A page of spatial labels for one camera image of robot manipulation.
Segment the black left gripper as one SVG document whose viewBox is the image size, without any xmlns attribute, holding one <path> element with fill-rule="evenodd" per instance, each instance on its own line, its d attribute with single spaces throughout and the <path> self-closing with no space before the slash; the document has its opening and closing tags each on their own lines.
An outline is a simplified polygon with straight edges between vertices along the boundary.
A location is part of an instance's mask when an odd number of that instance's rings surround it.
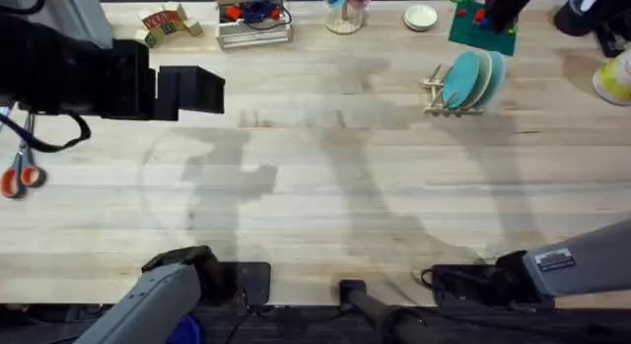
<svg viewBox="0 0 631 344">
<path fill-rule="evenodd" d="M 174 69 L 149 66 L 149 48 L 130 39 L 116 39 L 111 52 L 115 65 L 113 119 L 177 121 L 178 107 L 204 113 L 224 113 L 225 79 L 199 66 L 180 66 L 180 84 L 188 90 L 178 98 Z"/>
</svg>

